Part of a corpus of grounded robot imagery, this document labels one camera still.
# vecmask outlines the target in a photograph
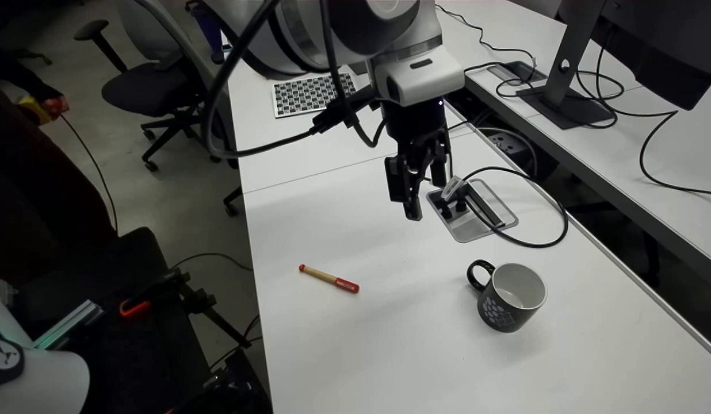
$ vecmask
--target computer monitor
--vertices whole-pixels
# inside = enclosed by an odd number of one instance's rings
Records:
[[[549,79],[519,97],[561,128],[613,118],[570,91],[589,39],[674,105],[691,110],[711,88],[711,0],[564,0],[559,17],[565,34]]]

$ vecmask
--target desk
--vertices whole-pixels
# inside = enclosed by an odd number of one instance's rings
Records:
[[[455,137],[457,172],[506,165],[469,128]],[[556,212],[531,186],[486,179],[519,216],[517,238],[556,234]],[[377,158],[247,193],[276,414],[711,414],[711,350],[586,232],[572,225],[549,252],[496,238],[462,247],[424,214],[409,223],[387,201]],[[523,331],[479,321],[464,280],[477,257],[544,275],[548,303]],[[299,262],[362,294],[299,276]]]
[[[564,25],[510,3],[494,5],[494,0],[480,0],[464,5],[462,0],[450,0],[448,5],[467,19],[490,17],[479,24],[488,27],[486,32],[494,43],[530,49],[539,68],[544,72],[549,70]],[[515,17],[530,24],[519,30],[515,24],[506,24]],[[454,39],[457,39],[455,30],[467,32],[467,27],[445,24],[445,32],[454,32]],[[594,70],[597,56],[598,47],[591,43],[582,68]],[[629,91],[625,97],[614,102],[617,108],[640,112],[669,110],[663,99],[636,82],[633,74],[613,59],[613,56],[607,56],[603,72],[618,79]],[[605,131],[561,131],[523,99],[496,97],[496,82],[496,77],[486,72],[472,74],[467,88],[607,203],[631,216],[645,232],[711,280],[711,197],[660,189],[645,179],[638,169],[640,146],[658,119],[621,118],[614,128]],[[653,138],[646,158],[651,172],[667,183],[711,189],[711,92],[700,102],[697,110],[682,112]]]

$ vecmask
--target marker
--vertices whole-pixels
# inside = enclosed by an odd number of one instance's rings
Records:
[[[305,264],[301,264],[299,272],[308,275],[308,276],[314,276],[318,280],[332,284],[332,286],[335,286],[335,287],[340,287],[340,289],[346,289],[350,294],[358,294],[358,286],[350,284],[348,278],[339,278],[339,276],[332,276],[326,272],[320,272],[320,269],[314,269],[314,266],[305,266]]]

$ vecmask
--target electronic device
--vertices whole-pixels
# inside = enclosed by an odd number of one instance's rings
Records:
[[[494,196],[484,179],[455,183],[454,189],[427,193],[427,206],[457,243],[493,234],[493,229],[509,231],[517,216]]]
[[[506,63],[506,64],[494,64],[490,68],[490,72],[505,80],[505,82],[510,82],[510,80],[517,80],[517,82],[536,82],[536,80],[544,80],[546,74],[541,74],[539,70],[530,68],[526,63]]]
[[[564,0],[565,34],[546,88],[517,92],[561,128],[613,112],[570,91],[589,39],[658,97],[685,110],[711,88],[711,0]]]
[[[446,185],[448,131],[441,99],[464,86],[462,68],[441,43],[435,0],[204,0],[204,5],[228,25],[235,47],[247,27],[259,20],[257,15],[274,7],[245,53],[249,68],[263,77],[330,74],[339,64],[368,64],[387,131],[398,140],[398,154],[385,162],[389,196],[403,203],[407,218],[418,220],[418,186],[425,170],[431,169],[438,186]]]

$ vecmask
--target monitor stand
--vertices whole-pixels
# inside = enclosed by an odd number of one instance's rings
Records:
[[[546,88],[523,91],[517,97],[533,105],[544,118],[555,122],[559,128],[575,128],[597,122],[607,122],[614,116],[594,99],[586,99],[572,91],[565,92],[561,105],[546,99]]]

